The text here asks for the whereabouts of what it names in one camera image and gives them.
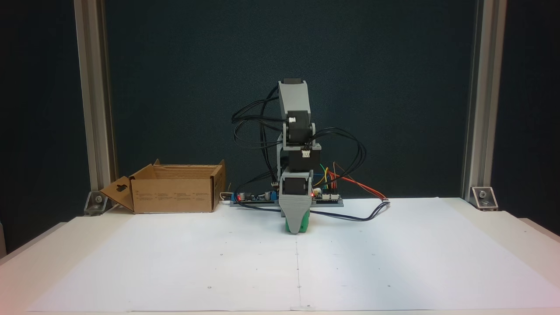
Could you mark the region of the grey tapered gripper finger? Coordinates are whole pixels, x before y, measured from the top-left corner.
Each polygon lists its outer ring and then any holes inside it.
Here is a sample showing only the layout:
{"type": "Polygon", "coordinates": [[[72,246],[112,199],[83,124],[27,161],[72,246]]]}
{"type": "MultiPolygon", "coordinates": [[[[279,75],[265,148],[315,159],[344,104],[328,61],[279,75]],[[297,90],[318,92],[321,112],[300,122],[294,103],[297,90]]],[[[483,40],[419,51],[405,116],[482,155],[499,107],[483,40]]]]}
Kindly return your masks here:
{"type": "Polygon", "coordinates": [[[282,206],[280,205],[281,216],[285,219],[285,230],[292,235],[306,233],[310,222],[310,210],[312,204],[282,206]]]}

